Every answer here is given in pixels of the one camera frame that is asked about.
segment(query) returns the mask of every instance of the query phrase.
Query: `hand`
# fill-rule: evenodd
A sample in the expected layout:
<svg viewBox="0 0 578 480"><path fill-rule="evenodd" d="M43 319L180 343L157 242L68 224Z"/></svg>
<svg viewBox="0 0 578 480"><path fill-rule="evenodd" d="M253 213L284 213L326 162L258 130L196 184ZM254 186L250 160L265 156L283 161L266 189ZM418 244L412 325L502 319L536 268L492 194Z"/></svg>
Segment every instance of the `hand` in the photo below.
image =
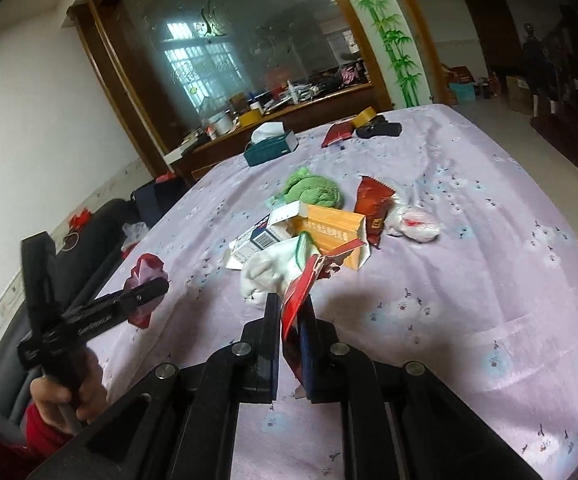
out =
<svg viewBox="0 0 578 480"><path fill-rule="evenodd" d="M80 405L76 410L78 419L91 423L106 410L106 388L102 386L102 368L96 355L86 349L86 378L80 384L78 396ZM40 377L31 382L31 397L33 398L40 417L45 424L70 434L58 404L67 404L71 400L71 392L47 377Z"/></svg>

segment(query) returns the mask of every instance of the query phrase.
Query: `dark door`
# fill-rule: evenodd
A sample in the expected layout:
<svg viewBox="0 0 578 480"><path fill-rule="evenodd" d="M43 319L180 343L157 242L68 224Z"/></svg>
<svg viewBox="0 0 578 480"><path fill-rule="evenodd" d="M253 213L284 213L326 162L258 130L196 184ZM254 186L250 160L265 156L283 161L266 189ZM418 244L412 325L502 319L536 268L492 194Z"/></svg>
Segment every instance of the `dark door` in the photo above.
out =
<svg viewBox="0 0 578 480"><path fill-rule="evenodd" d="M522 74L523 53L514 18L506 0L464 0L467 4L487 68L501 80Z"/></svg>

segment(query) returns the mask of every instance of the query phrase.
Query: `green cloth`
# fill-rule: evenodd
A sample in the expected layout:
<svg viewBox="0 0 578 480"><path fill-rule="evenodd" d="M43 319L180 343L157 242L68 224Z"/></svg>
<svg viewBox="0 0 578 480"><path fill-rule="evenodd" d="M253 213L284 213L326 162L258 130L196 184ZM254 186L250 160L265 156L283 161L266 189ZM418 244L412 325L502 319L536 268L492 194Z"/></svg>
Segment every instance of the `green cloth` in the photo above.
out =
<svg viewBox="0 0 578 480"><path fill-rule="evenodd" d="M307 168L295 171L287 180L280 194L285 203L301 202L323 207L342 207L342 193L338 184L320 175L312 174Z"/></svg>

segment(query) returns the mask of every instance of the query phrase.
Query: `silver bolt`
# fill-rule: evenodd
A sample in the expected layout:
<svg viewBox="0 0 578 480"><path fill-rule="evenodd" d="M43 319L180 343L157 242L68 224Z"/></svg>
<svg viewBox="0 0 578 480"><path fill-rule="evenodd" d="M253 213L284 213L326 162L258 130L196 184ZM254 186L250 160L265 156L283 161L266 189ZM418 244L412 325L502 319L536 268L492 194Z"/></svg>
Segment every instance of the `silver bolt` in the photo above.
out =
<svg viewBox="0 0 578 480"><path fill-rule="evenodd" d="M419 363L418 361L409 361L405 365L405 370L409 375L421 376L423 373L425 373L426 368L424 364Z"/></svg>
<svg viewBox="0 0 578 480"><path fill-rule="evenodd" d="M156 368L155 374L156 377L159 379L168 379L173 375L175 375L177 371L178 367L176 367L176 365L173 365L171 363L163 363L162 365Z"/></svg>
<svg viewBox="0 0 578 480"><path fill-rule="evenodd" d="M329 351L334 355L345 355L349 353L349 350L351 350L351 348L349 348L349 345L346 345L344 343L334 343L329 348Z"/></svg>
<svg viewBox="0 0 578 480"><path fill-rule="evenodd" d="M231 347L231 351L234 355L243 356L247 355L251 352L251 345L249 343L245 343L244 341L240 341Z"/></svg>

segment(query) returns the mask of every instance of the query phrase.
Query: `floor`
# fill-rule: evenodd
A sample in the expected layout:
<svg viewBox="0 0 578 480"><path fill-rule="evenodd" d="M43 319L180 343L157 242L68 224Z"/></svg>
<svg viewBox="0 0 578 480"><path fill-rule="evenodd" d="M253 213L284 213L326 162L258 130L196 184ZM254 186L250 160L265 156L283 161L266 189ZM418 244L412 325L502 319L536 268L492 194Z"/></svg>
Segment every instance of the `floor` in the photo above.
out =
<svg viewBox="0 0 578 480"><path fill-rule="evenodd" d="M499 143L533 177L578 235L578 168L509 110L505 99L477 100L456 110Z"/></svg>

